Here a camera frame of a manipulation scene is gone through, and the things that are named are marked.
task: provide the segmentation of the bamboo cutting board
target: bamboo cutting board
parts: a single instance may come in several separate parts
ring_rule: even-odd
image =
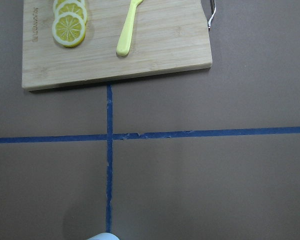
[[[212,55],[201,0],[144,0],[130,52],[116,55],[130,0],[85,0],[88,22],[75,48],[52,36],[53,0],[24,0],[22,87],[41,90],[209,68]]]

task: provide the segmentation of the knife handle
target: knife handle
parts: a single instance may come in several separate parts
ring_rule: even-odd
[[[122,32],[119,37],[118,45],[116,47],[116,53],[122,57],[127,55],[130,50],[137,6],[138,4],[131,1]]]

